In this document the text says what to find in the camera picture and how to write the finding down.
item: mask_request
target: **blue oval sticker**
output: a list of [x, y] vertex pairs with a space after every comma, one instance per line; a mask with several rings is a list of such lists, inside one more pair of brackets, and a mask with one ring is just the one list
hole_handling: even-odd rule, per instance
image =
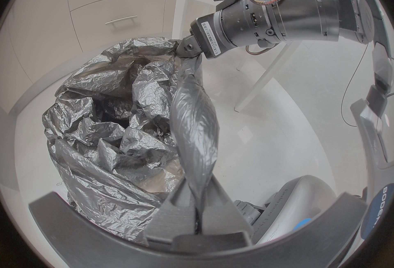
[[372, 229], [377, 225], [385, 209], [388, 207], [390, 198], [394, 193], [394, 184], [389, 184], [384, 187], [379, 193], [372, 199], [372, 202], [365, 214], [364, 220], [361, 224], [361, 238], [366, 239]]

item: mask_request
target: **barcode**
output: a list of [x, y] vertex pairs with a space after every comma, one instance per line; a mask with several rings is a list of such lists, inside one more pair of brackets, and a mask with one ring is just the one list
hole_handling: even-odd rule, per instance
[[208, 38], [209, 43], [211, 44], [212, 50], [214, 51], [215, 55], [221, 54], [218, 42], [216, 41], [214, 32], [211, 29], [211, 26], [209, 25], [208, 22], [203, 22], [201, 23], [201, 26], [203, 27], [205, 34]]

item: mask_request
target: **trash bag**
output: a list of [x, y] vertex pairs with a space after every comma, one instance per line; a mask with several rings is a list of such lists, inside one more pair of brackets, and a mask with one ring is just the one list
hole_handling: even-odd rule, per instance
[[[143, 230], [184, 176], [182, 167], [199, 197], [217, 156], [219, 125], [202, 87], [201, 57], [175, 58], [178, 45], [146, 37], [106, 49], [62, 84], [42, 115], [69, 204], [106, 231], [145, 245]], [[188, 99], [194, 85], [198, 94]], [[209, 131], [190, 130], [201, 115]], [[193, 177], [201, 171], [203, 176]]]

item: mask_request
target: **floor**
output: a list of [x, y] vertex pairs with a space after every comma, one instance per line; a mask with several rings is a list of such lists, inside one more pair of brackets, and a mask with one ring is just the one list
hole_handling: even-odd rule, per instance
[[[221, 128], [214, 174], [233, 200], [262, 204], [287, 181], [306, 174], [323, 179], [337, 194], [345, 190], [360, 194], [366, 186], [357, 128], [347, 126], [340, 114], [343, 93], [365, 46], [349, 48], [344, 39], [325, 45], [304, 42], [276, 79], [240, 113], [234, 111], [235, 104], [263, 74], [275, 52], [250, 57], [241, 71], [236, 66], [245, 55], [242, 48], [203, 60], [204, 87]], [[371, 50], [372, 46], [345, 96], [344, 118], [350, 124], [354, 123], [347, 111], [350, 103], [365, 97], [371, 85], [363, 74], [372, 69]], [[66, 188], [49, 158], [41, 123], [42, 113], [53, 104], [54, 93], [64, 79], [45, 89], [17, 117], [15, 171], [19, 190], [0, 185], [28, 240], [55, 267], [66, 265], [39, 232], [27, 206], [51, 191], [66, 198]]]

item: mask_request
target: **drawer handle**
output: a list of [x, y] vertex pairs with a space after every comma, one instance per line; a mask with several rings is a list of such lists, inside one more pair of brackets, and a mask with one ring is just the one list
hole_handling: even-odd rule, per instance
[[115, 20], [111, 20], [110, 22], [107, 22], [107, 23], [105, 23], [105, 24], [106, 24], [106, 25], [109, 25], [109, 24], [113, 24], [113, 23], [116, 23], [116, 22], [120, 22], [120, 21], [122, 21], [122, 20], [133, 19], [133, 18], [137, 18], [137, 15], [129, 16], [129, 17], [123, 17], [123, 18], [115, 19]]

